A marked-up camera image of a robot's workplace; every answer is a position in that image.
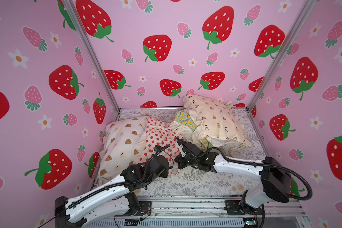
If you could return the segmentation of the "yellow lemon print pillow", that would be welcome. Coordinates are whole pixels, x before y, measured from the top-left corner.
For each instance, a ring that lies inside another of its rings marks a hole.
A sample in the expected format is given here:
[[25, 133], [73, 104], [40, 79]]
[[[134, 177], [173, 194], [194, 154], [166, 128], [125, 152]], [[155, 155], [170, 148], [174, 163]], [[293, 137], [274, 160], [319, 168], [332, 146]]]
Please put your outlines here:
[[212, 144], [207, 141], [206, 138], [203, 139], [193, 139], [192, 135], [198, 126], [192, 120], [191, 116], [185, 111], [178, 111], [176, 113], [174, 121], [170, 125], [170, 129], [174, 131], [177, 136], [182, 136], [188, 142], [192, 142], [197, 145], [203, 151], [210, 149]]

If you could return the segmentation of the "cream bear print pillow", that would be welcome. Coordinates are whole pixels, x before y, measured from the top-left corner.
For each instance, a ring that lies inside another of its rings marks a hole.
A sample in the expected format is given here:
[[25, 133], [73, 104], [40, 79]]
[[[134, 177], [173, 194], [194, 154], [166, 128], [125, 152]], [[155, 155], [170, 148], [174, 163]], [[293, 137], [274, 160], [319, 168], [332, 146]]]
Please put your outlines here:
[[140, 152], [136, 146], [149, 116], [133, 117], [106, 126], [104, 149], [100, 152], [98, 183], [105, 184], [133, 163]]

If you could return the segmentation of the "beige animal print pillow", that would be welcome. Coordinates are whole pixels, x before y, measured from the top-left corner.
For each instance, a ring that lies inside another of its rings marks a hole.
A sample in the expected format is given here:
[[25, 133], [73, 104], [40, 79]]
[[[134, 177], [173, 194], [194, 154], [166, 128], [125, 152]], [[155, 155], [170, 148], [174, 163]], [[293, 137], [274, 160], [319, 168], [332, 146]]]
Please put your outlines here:
[[192, 133], [194, 142], [206, 139], [212, 146], [250, 146], [244, 125], [221, 102], [198, 95], [183, 98], [184, 108], [197, 125]]

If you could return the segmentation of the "red strawberry print pillow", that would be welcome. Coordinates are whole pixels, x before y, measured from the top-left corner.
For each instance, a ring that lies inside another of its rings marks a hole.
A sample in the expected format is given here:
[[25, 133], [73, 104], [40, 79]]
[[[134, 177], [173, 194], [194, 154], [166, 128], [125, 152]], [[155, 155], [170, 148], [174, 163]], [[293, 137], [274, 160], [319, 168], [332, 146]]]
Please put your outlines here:
[[172, 167], [169, 170], [169, 175], [176, 175], [179, 171], [178, 164], [173, 161], [181, 152], [175, 138], [188, 139], [191, 133], [191, 130], [188, 130], [185, 125], [177, 121], [167, 123], [155, 116], [150, 116], [146, 122], [143, 134], [136, 143], [136, 148], [140, 153], [136, 155], [133, 163], [147, 162], [155, 154], [155, 146], [164, 147], [169, 145], [170, 147], [162, 152], [161, 155], [167, 159]]

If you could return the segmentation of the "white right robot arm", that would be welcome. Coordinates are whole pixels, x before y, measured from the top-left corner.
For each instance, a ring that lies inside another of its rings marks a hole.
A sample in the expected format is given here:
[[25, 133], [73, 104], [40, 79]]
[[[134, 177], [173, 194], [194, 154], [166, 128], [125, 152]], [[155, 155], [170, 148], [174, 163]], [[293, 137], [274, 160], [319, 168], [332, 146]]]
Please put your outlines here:
[[203, 152], [191, 142], [178, 137], [175, 140], [180, 150], [180, 155], [175, 159], [179, 169], [192, 167], [204, 172], [231, 173], [259, 182], [258, 186], [243, 193], [237, 204], [241, 209], [257, 209], [270, 201], [289, 202], [291, 175], [275, 159], [234, 159], [225, 156], [217, 147]]

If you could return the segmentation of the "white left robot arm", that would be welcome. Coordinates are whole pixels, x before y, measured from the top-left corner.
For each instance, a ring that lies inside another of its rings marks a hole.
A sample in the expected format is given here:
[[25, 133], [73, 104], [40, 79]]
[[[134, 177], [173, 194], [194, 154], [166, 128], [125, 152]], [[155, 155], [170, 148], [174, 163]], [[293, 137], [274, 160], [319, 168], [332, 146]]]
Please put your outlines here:
[[108, 217], [133, 216], [145, 213], [135, 190], [147, 189], [155, 179], [166, 178], [169, 161], [161, 155], [168, 145], [156, 146], [155, 155], [147, 162], [133, 164], [108, 183], [83, 195], [55, 200], [55, 226], [57, 228], [84, 228]]

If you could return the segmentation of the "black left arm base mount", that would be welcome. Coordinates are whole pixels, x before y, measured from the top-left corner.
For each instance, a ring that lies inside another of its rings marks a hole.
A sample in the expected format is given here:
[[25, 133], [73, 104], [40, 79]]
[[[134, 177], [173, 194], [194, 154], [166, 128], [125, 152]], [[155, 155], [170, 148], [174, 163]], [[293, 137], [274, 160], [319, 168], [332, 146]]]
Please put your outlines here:
[[146, 218], [151, 214], [152, 201], [139, 201], [135, 193], [125, 195], [128, 200], [128, 211], [125, 216], [139, 216]]

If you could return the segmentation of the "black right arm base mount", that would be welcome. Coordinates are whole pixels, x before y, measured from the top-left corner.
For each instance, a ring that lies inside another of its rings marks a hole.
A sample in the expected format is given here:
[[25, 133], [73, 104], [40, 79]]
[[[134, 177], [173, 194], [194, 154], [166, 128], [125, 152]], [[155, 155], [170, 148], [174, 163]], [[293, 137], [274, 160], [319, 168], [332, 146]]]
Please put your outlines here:
[[240, 200], [226, 200], [224, 210], [231, 216], [252, 216], [263, 215], [262, 207], [257, 209], [240, 202]]

